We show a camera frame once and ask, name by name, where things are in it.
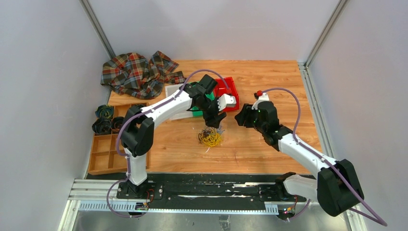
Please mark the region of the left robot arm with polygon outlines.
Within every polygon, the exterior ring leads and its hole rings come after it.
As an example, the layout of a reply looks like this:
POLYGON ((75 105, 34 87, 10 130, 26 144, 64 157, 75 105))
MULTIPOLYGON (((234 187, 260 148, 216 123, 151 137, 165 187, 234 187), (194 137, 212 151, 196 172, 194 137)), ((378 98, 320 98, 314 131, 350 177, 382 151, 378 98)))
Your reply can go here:
POLYGON ((183 111, 197 107, 203 113, 207 127, 219 128, 226 117, 227 107, 234 107, 237 100, 234 96, 224 93, 214 99, 210 94, 217 81, 204 75, 199 82, 184 83, 177 91, 165 99, 147 106, 133 106, 128 109, 122 127, 117 136, 117 146, 124 147, 123 156, 127 159, 127 178, 130 183, 129 193, 136 199, 147 194, 146 154, 151 149, 155 129, 183 111))

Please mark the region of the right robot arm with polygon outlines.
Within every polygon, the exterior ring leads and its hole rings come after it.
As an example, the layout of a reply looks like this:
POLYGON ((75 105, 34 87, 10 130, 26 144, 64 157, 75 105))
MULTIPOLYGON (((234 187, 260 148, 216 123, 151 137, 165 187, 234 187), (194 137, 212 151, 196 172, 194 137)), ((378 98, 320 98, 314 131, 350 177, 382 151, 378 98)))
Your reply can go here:
POLYGON ((364 200, 364 194, 353 164, 326 156, 279 122, 277 109, 270 101, 257 105, 244 104, 235 116, 239 126, 254 128, 264 141, 282 152, 313 175, 302 177, 288 172, 275 179, 275 195, 283 201, 301 196, 319 203, 330 216, 335 217, 364 200))

